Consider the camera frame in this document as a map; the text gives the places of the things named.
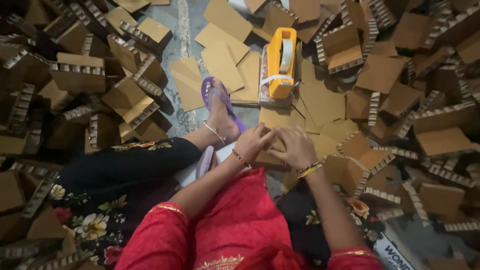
silver anklet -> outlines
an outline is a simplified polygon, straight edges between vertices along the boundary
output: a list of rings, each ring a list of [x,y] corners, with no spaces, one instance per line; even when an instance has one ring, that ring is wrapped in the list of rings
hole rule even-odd
[[[215,135],[220,139],[220,141],[222,141],[222,144],[225,145],[225,141],[227,140],[227,138],[218,135],[218,133],[216,132],[216,128],[211,128],[211,127],[209,127],[209,126],[206,124],[206,122],[207,122],[207,119],[204,119],[204,125],[205,125],[209,130],[211,130],[213,133],[215,133]]]

purple flip-flop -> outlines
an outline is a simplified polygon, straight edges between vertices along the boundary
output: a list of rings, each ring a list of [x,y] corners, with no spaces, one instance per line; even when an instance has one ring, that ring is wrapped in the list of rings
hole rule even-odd
[[[207,93],[207,83],[210,83],[210,85],[212,86],[212,90],[209,91],[208,93]],[[243,133],[245,132],[245,125],[241,121],[240,117],[238,117],[233,111],[232,103],[230,101],[230,95],[228,94],[227,89],[225,88],[225,85],[223,85],[223,83],[222,83],[222,88],[223,88],[223,91],[225,92],[224,95],[222,94],[222,92],[220,92],[220,89],[213,88],[213,77],[208,77],[204,79],[204,81],[202,82],[202,98],[204,100],[205,107],[207,107],[208,111],[210,111],[210,107],[211,107],[210,104],[213,96],[210,94],[217,94],[220,97],[220,100],[222,100],[222,102],[227,107],[228,116],[239,127],[240,133]]]
[[[212,156],[213,156],[213,146],[208,146],[204,153],[202,154],[202,157],[197,163],[197,170],[195,172],[195,179],[198,179],[202,176],[204,176],[208,170],[210,169],[210,164],[212,163]]]

gold bangle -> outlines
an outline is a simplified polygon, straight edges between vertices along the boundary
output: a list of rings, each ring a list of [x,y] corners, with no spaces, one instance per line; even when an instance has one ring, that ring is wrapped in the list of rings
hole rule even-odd
[[[307,175],[309,175],[310,173],[314,172],[315,170],[317,170],[318,168],[321,168],[323,166],[323,164],[317,164],[317,166],[313,167],[313,168],[310,168],[308,169],[306,172],[302,173],[302,174],[299,174],[299,177],[298,178],[302,178],[302,177],[305,177]]]
[[[309,169],[311,169],[311,168],[313,168],[313,167],[315,167],[315,166],[317,166],[318,164],[321,164],[321,163],[322,163],[322,162],[321,162],[320,160],[317,160],[317,161],[315,161],[314,163],[308,165],[307,167],[305,167],[305,168],[303,168],[303,169],[298,169],[298,170],[297,170],[297,174],[303,174],[303,173],[305,173],[306,171],[308,171]]]
[[[232,154],[233,154],[235,157],[237,157],[237,158],[243,163],[243,165],[244,165],[245,167],[247,167],[247,168],[250,167],[250,165],[249,165],[247,162],[245,162],[245,161],[240,157],[240,155],[235,151],[235,149],[232,149]]]

bare foot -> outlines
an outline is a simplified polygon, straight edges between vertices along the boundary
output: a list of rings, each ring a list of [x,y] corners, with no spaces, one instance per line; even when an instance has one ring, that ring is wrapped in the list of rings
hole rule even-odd
[[[208,95],[213,95],[211,98],[212,104],[210,109],[210,116],[206,124],[211,128],[216,128],[216,131],[221,137],[227,138],[225,144],[230,144],[236,141],[240,136],[239,127],[230,119],[228,116],[228,111],[226,105],[222,102],[220,97],[217,94],[214,94],[212,88],[220,90],[222,95],[225,94],[222,87],[222,82],[214,78],[213,87],[210,83],[207,83],[207,93]]]

